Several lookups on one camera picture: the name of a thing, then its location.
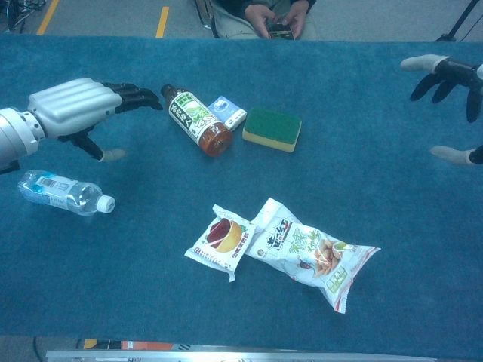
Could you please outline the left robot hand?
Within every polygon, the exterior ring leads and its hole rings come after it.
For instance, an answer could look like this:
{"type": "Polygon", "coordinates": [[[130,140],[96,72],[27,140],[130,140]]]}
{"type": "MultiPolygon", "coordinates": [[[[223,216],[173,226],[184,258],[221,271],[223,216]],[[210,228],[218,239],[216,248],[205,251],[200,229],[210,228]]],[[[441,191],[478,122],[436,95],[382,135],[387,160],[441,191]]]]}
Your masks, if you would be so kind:
{"type": "Polygon", "coordinates": [[[78,78],[29,96],[27,109],[48,139],[71,142],[98,162],[117,161],[123,149],[102,149],[88,134],[109,116],[140,107],[162,110],[158,96],[131,83],[98,82],[78,78]]]}

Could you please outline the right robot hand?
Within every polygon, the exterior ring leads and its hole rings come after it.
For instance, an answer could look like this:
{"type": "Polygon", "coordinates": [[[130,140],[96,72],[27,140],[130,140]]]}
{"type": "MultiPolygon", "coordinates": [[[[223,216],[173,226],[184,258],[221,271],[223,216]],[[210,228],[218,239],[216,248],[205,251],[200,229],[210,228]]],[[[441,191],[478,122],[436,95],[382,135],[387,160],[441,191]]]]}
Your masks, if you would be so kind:
{"type": "MultiPolygon", "coordinates": [[[[400,62],[406,72],[426,71],[410,95],[410,100],[422,98],[432,87],[437,90],[432,96],[433,103],[441,102],[456,86],[467,87],[466,119],[473,123],[482,112],[482,65],[468,65],[449,56],[424,54],[409,57],[400,62]]],[[[430,153],[443,161],[457,165],[481,165],[482,147],[458,150],[449,146],[433,146],[430,153]]]]}

